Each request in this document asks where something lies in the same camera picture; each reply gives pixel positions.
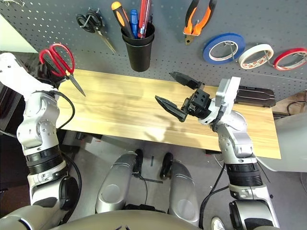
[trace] pegboard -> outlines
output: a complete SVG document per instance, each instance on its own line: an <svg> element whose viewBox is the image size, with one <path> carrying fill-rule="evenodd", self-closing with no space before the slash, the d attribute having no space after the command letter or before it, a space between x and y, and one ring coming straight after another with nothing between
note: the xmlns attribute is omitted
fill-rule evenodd
<svg viewBox="0 0 307 230"><path fill-rule="evenodd" d="M151 12L156 28L150 68L142 73L131 69L120 27L111 10L113 0L24 0L25 6L0 1L1 15L39 52L52 43L66 44L75 56L76 68L173 81L171 71L185 73L208 85L217 86L221 78L241 77L241 85L272 89L281 100L307 89L307 65L291 71L278 71L264 64L245 70L232 62L212 65L202 58L203 48L212 37L223 33L244 36L246 49L261 43L274 49L273 60L285 50L307 46L306 0L218 0L214 14L193 43L184 43L184 21L191 0L152 0ZM129 13L139 10L139 0L121 1ZM201 20L208 1L201 0L194 21ZM88 8L100 9L106 21L105 36L116 54L98 34L81 29L76 15Z"/></svg>

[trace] blue pen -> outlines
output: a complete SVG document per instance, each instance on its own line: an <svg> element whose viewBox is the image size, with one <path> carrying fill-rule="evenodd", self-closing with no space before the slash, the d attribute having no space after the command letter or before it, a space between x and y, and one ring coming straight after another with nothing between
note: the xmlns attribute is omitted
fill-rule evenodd
<svg viewBox="0 0 307 230"><path fill-rule="evenodd" d="M136 9L132 9L130 11L130 26L134 38L138 38L139 21L138 21L138 11Z"/></svg>

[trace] tape roll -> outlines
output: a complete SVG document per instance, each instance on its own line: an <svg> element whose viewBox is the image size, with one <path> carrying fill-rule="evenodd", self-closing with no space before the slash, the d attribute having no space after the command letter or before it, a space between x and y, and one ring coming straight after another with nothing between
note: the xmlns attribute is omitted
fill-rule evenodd
<svg viewBox="0 0 307 230"><path fill-rule="evenodd" d="M279 66L279 62L290 56L293 54L298 54L301 53L303 55L305 55L305 57L302 57L302 60L300 60L299 62L292 64L292 65L288 65L288 66ZM307 63L307 49L306 48L294 48L294 49L289 49L286 52L280 54L274 61L274 68L280 71L287 71L287 70L292 70L292 69L296 69L304 64Z"/></svg>
<svg viewBox="0 0 307 230"><path fill-rule="evenodd" d="M203 59L205 59L206 62L211 63L211 64L225 64L232 62L232 54L229 54L225 57L214 57L211 52L212 50L218 46L221 43L225 42L231 42L234 43L236 48L234 49L234 58L238 58L244 51L245 49L245 41L244 38L235 33L226 33L226 34L221 34L213 39L211 39L206 45L205 48L203 49Z"/></svg>
<svg viewBox="0 0 307 230"><path fill-rule="evenodd" d="M245 51L240 57L239 57L239 64L241 66L242 69L253 69L256 67L259 67L261 65L263 65L264 63L266 63L267 57L264 54L264 51L267 52L269 59L271 59L274 55L274 51L272 49L272 47L269 44L261 44L261 45L257 45L254 46L250 49L248 49L247 51ZM258 53L258 52L263 52L263 56L261 58L259 58L256 61L250 62L250 63L245 63L246 59L248 59L250 56Z"/></svg>

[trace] orange screwdriver handle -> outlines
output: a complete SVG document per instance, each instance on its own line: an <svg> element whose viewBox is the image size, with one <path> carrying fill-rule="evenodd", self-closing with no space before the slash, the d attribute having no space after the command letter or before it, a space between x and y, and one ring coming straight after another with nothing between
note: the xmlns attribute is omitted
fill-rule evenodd
<svg viewBox="0 0 307 230"><path fill-rule="evenodd" d="M114 13L115 18L117 19L117 22L119 23L121 29L125 33L125 35L129 38L134 38L134 35L132 33L130 23L127 17L127 14L125 10L123 9L121 3L119 1L115 1L111 5L111 9Z"/></svg>
<svg viewBox="0 0 307 230"><path fill-rule="evenodd" d="M191 35L193 31L193 23L192 18L193 15L197 9L197 5L200 0L193 0L188 8L187 14L186 14L186 21L185 21L185 27L183 30L184 34Z"/></svg>
<svg viewBox="0 0 307 230"><path fill-rule="evenodd" d="M199 23L197 23L194 26L193 33L192 33L193 35L198 36L198 35L201 34L201 30L203 29L203 27L205 27L205 25L209 22L209 20L211 19L212 15L213 15L213 11L215 9L216 2L217 2L216 0L210 0L207 11L206 11L204 17L202 18L202 20Z"/></svg>

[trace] orange pliers handle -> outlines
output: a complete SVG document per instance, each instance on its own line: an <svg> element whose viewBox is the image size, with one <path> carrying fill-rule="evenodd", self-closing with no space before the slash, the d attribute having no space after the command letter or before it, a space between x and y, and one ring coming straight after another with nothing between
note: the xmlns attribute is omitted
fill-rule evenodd
<svg viewBox="0 0 307 230"><path fill-rule="evenodd" d="M202 20L197 23L193 28L192 18L194 16L194 13L197 9L197 5L200 0L193 0L188 8L187 14L186 14L186 21L185 21L185 27L183 30L183 33L186 35L194 35L198 36L201 34L201 30L205 25L208 23L208 21L211 19L214 8L216 6L217 0L210 0L209 5L207 7L207 11L202 18Z"/></svg>

